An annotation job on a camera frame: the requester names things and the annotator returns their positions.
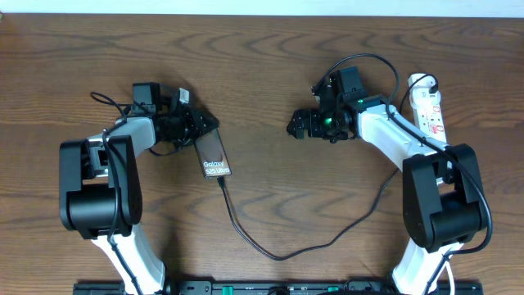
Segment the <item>black cable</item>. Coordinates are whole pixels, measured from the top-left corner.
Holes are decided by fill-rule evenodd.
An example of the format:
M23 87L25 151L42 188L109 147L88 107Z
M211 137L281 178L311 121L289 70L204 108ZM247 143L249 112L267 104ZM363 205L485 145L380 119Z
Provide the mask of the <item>black cable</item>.
M98 95L101 98L105 98L109 103L103 102L102 100L95 98L93 94ZM119 127L125 125L127 123L127 116L125 115L124 111L120 107L121 105L116 103L114 100L107 97L106 95L103 95L101 93L91 92L91 98L98 102L115 106L118 109L118 111L120 112L120 114L122 115L122 120L119 123L117 123L115 126L111 127L110 129L104 129L102 131L102 144L104 146L104 149L106 150L108 165L111 168L111 173L113 175L113 184L115 186L115 212L113 213L113 220L111 222L110 231L107 234L107 242L111 245L111 250L116 254L116 257L118 258L120 264L124 268L125 272L128 274L129 278L131 279L131 283L133 284L134 288L137 290L138 295L143 295L143 292L140 289L140 286L138 285L137 277L134 276L133 272L129 268L129 265L125 262L124 257L122 256L122 253L120 252L118 248L117 243L113 239L113 234L116 231L116 222L118 220L118 213L121 210L122 200L120 199L121 198L120 182L118 180L118 173L116 171L115 159L113 158L113 154L110 150L109 143L107 142L107 135L109 135L111 132L115 131Z
M175 91L173 88L171 88L171 87L168 86L168 85L164 85L164 84L159 84L159 85L160 85L160 88L161 88L161 89L165 89L165 90L167 90L168 92L171 93L171 97L172 97L171 99L175 99L175 98L176 98L176 91ZM175 109L176 109L176 107L171 107L171 108L169 109L168 116L173 115Z
M108 105L108 106L119 106L119 107L131 106L130 104L127 104L127 103L117 103L114 100L112 100L111 98L107 97L106 95L104 95L102 93L94 92L94 91L92 91L89 94L89 96L91 96L91 98L94 99L95 101L103 103L103 104ZM101 100L99 98L96 98L96 96L106 99L107 102L104 102L103 100Z
M338 67L341 63L349 61L350 59L354 59L356 57L372 57L372 58L376 58L376 59L384 62L385 64L387 64L394 72L396 72L395 67L393 67L393 65L386 58L378 56L377 54L358 53L358 54L350 55L348 57L344 57L341 60L337 61L329 70L327 70L326 74L324 74L324 76L322 76L322 78L320 78L318 83L311 89L313 94L314 95L318 94L318 89L320 88L320 86L322 86L322 84L324 83L324 80L328 77L328 75L333 70L335 70L336 67ZM399 80L399 83L397 84L395 91L391 94L392 97L394 97L396 95L396 92L399 90L400 78L398 78L398 80Z
M239 225L236 221L235 221L235 218L233 216L233 213L231 211L231 207L229 206L229 201L228 201L228 193L226 192L226 185L225 185L225 179L223 176L220 176L218 177L218 182L219 182L219 186L220 188L222 189L222 193L224 194L224 200L226 202L226 207L228 208L228 214L229 214L229 219L231 220L231 223L233 224L233 228L237 231L238 234L240 234L240 236L246 240L246 242L248 242L256 251L260 252L262 255L268 257L269 259L271 260L274 260L274 261L285 261L289 258L292 258L294 256L297 256L301 253L304 253L304 252L308 252L308 251L313 251L313 250L318 250L318 249L323 249L325 247L329 247L331 245L333 245L342 235L344 235L348 230L350 229L353 229L356 225L358 225L360 222L366 220L366 218L370 217L370 215L375 211L375 209L377 209L377 205L378 205L378 202L380 201L380 198L382 196L382 194L384 193L384 190L386 189L386 186L390 183L390 181L393 179L393 176L395 176L395 174L399 171L399 169L395 169L395 171L393 171L393 173L390 175L390 177L386 180L386 182L384 182L384 184L382 185L380 191L378 192L377 194L377 197L375 198L375 201L373 202L373 204L371 205L371 209L369 209L369 212L364 214L363 216L361 216L360 218L358 218L357 220L355 220L352 224L348 225L345 229L343 229L331 242L329 243L326 243L324 245L318 245L318 246L313 246L313 247L307 247L307 248L304 248L304 249L301 249L301 250L298 250L298 251L295 251L291 254L288 254L288 255L285 255L285 256L276 256L274 254L272 254L271 252L268 252L267 250L265 250L263 247L261 247L243 228L241 225Z
M148 148L147 150L148 150L151 154L153 154L155 157L165 157L165 156L170 156L170 155L173 155L173 154L175 154L175 153L177 153L177 152L182 151L182 147L183 147L183 146L181 146L181 147L176 147L176 145L175 145L174 143L173 143L173 146L174 146L174 150L171 151L171 152L167 152L167 153L165 153L165 154L161 154L161 153L159 153L159 152L155 152L155 151L153 150L152 147Z
M409 86L408 90L406 90L406 93L404 94L404 96L402 97L402 100L400 101L400 105L399 105L399 114L402 114L402 106L404 105L404 101L406 100L406 98L408 97L408 94L409 94L409 91L411 91L411 89L413 88L413 86L415 86L416 83L420 82L422 79L426 78L426 77L432 77L434 80L435 80L435 85L433 85L431 88L435 88L435 90L438 90L438 85L439 85L439 80L436 79L436 77L432 74L425 74L424 76L416 79L413 83L411 83L411 85Z

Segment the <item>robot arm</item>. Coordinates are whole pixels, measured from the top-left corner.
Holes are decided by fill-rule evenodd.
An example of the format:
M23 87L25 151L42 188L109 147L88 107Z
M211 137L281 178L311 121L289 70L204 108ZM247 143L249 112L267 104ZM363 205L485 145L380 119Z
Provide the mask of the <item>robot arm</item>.
M422 76L416 74L409 82ZM401 293L422 294L443 255L449 250L459 250L477 231L487 226L486 209L457 167L388 117L383 96L368 96L356 67L332 73L329 81L329 85L314 93L318 95L320 108L295 111L287 132L295 138L304 138L307 130L309 137L323 138L331 143L361 138L377 147L403 171L403 216L411 239L392 276ZM413 88L410 99L417 127L398 114L395 107L389 106L390 113L414 134L453 155L481 184L475 152L468 145L451 147L445 142L438 105L440 94L430 92L435 81L432 83L431 78L427 78L421 84L426 88ZM420 99L419 94L424 97L429 94L429 103ZM454 191L440 195L438 185L443 183L454 184ZM435 288L436 282L433 282L430 291Z
M107 136L102 134L65 142L60 147L60 215L69 230L78 230L84 239L101 248L124 280L127 294L138 294L133 280L144 294L169 294L165 266L153 253L140 225L142 191L135 158L159 141L170 142L176 150L218 127L218 121L188 105L189 92L171 91L160 95L156 83L134 84L134 105L125 124ZM159 113L162 107L166 113ZM113 175L108 152L114 159ZM107 184L84 184L84 180L107 177ZM115 177L120 186L120 211L112 235L115 249L107 240L115 214Z

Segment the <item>wooden table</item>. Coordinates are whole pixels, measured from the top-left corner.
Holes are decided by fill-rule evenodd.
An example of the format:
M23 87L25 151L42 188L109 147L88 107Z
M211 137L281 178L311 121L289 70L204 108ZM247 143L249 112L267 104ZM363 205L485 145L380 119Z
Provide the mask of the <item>wooden table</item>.
M325 70L357 52L389 59L402 93L413 72L439 78L448 140L475 149L495 222L490 246L454 257L454 274L479 279L486 294L524 292L522 20L7 15L0 40L1 294L70 294L80 280L119 278L59 220L58 148L117 117L90 91L130 102L138 81L191 89L220 119L234 211L261 245L283 255L331 240L366 212L394 166L363 141L298 141L285 127L295 109L316 106L309 87ZM371 94L389 95L395 81L383 64L351 65ZM409 239L400 176L377 212L335 245L274 262L233 230L192 148L145 153L138 169L142 222L178 279L385 276Z

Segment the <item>smartphone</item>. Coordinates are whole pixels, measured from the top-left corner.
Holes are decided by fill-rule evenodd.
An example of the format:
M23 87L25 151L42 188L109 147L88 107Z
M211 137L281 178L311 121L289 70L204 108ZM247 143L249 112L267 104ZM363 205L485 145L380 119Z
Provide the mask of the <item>smartphone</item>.
M196 154L202 167L204 177L231 175L228 158L222 145L218 129L199 137L195 141Z

